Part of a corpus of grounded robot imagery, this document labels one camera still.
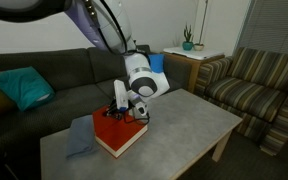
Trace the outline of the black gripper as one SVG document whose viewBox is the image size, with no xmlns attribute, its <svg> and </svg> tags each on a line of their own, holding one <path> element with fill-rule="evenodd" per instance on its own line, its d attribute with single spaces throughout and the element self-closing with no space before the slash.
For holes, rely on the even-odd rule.
<svg viewBox="0 0 288 180">
<path fill-rule="evenodd" d="M 104 115 L 106 117 L 112 117 L 112 118 L 115 118 L 117 120 L 122 119 L 123 113 L 118 110 L 117 103 L 116 103 L 115 99 L 113 99 L 111 101 L 110 105 L 106 108 Z"/>
</svg>

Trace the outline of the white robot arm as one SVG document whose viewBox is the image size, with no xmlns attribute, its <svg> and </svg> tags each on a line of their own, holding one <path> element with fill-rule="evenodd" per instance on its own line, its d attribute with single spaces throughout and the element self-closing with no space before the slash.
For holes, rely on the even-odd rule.
<svg viewBox="0 0 288 180">
<path fill-rule="evenodd" d="M 0 20 L 31 22 L 65 13 L 95 47 L 125 60 L 128 85 L 114 82 L 114 110 L 148 116 L 147 102 L 169 89 L 160 60 L 139 50 L 120 0 L 0 0 Z"/>
</svg>

